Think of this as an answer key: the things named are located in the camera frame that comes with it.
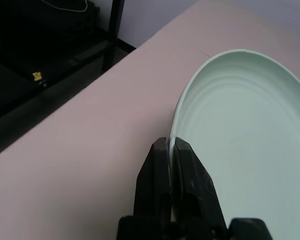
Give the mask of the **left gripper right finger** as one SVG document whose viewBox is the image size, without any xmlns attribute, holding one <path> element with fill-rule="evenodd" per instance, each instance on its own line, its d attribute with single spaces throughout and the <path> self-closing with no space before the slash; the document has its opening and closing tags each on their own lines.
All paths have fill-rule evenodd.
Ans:
<svg viewBox="0 0 300 240">
<path fill-rule="evenodd" d="M 173 211 L 180 222 L 199 218 L 209 227 L 227 227 L 211 176 L 179 137 L 173 146 Z"/>
</svg>

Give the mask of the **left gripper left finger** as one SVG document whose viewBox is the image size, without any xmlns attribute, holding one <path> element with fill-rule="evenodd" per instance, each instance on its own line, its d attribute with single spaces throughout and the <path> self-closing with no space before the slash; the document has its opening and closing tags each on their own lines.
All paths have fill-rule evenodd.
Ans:
<svg viewBox="0 0 300 240">
<path fill-rule="evenodd" d="M 170 217 L 172 210 L 170 156 L 167 139 L 150 147 L 136 180 L 133 214 Z"/>
</svg>

